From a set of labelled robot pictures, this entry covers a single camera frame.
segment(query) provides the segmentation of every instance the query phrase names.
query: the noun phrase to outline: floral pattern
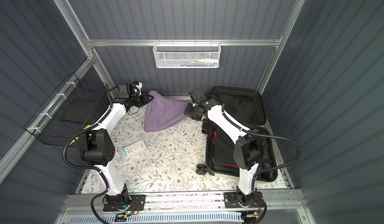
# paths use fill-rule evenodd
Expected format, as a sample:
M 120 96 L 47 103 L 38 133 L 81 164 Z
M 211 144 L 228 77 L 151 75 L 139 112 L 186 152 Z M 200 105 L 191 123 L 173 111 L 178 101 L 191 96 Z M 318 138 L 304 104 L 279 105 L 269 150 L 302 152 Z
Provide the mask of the floral pattern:
M 115 147 L 127 146 L 144 138 L 149 151 L 121 163 L 116 152 L 113 162 L 129 192 L 205 191 L 235 189 L 238 181 L 195 173 L 196 164 L 205 163 L 207 136 L 202 134 L 199 121 L 185 118 L 175 126 L 158 132 L 145 132 L 146 106 L 133 115 L 126 114 L 115 126 L 111 139 Z M 258 189 L 286 188 L 283 177 L 271 183 L 256 183 Z M 101 193 L 104 183 L 91 170 L 82 193 Z

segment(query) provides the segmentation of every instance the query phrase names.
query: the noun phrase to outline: wet wipes package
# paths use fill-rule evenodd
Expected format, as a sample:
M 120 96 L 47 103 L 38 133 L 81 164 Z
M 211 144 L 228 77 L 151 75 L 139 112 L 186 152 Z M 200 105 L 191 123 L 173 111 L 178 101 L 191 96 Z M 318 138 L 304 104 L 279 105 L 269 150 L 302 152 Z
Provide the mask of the wet wipes package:
M 128 146 L 125 146 L 125 147 L 120 146 L 117 148 L 117 150 L 119 152 L 121 161 L 124 163 L 128 161 L 128 159 L 130 159 L 131 157 L 135 157 L 139 154 L 142 154 L 148 151 L 148 148 L 147 148 L 147 143 L 143 138 Z

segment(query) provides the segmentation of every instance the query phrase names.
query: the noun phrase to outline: gray corrugated wall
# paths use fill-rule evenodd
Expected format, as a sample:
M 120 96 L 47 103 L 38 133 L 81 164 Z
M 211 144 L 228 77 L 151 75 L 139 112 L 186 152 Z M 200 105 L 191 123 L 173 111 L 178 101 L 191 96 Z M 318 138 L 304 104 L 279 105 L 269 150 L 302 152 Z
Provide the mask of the gray corrugated wall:
M 216 85 L 257 89 L 274 51 L 273 47 L 222 47 L 219 68 L 157 68 L 151 47 L 96 47 L 113 82 L 135 80 L 143 90 L 161 95 L 187 95 L 201 88 L 208 92 Z
M 263 94 L 317 223 L 382 223 L 383 40 L 384 0 L 307 0 Z
M 0 0 L 0 158 L 23 126 L 86 56 L 53 0 Z M 94 77 L 93 70 L 87 76 Z M 82 172 L 62 148 L 32 143 L 0 184 L 1 223 L 53 223 Z M 69 158 L 80 163 L 76 148 Z
M 275 39 L 295 0 L 69 0 L 90 39 Z

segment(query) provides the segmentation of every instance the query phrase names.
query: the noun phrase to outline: purple garment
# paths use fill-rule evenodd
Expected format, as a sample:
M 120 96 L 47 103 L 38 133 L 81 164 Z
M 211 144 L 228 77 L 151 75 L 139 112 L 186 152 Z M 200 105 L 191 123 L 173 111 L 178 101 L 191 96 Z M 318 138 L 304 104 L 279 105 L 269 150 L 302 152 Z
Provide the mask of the purple garment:
M 154 98 L 147 104 L 144 131 L 161 131 L 185 119 L 188 102 L 179 102 L 161 96 L 156 91 L 148 93 Z

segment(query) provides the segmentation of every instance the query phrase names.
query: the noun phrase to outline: black suitcase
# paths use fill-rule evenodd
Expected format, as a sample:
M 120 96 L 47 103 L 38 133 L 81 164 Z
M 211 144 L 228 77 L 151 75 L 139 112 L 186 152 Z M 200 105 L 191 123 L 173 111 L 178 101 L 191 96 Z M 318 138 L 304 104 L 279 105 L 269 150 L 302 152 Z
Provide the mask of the black suitcase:
M 262 127 L 266 122 L 261 95 L 251 89 L 233 87 L 214 87 L 213 96 L 218 97 L 224 104 L 225 110 L 244 126 L 258 128 L 261 134 L 269 132 Z M 206 119 L 203 132 L 207 134 L 205 153 L 206 167 L 210 173 L 220 173 L 239 176 L 239 167 L 233 160 L 234 145 L 229 136 L 213 121 Z M 266 169 L 276 166 L 276 159 L 270 138 L 258 137 L 251 149 L 261 150 L 262 160 L 259 168 Z M 277 178 L 277 170 L 262 173 L 256 180 L 272 182 Z

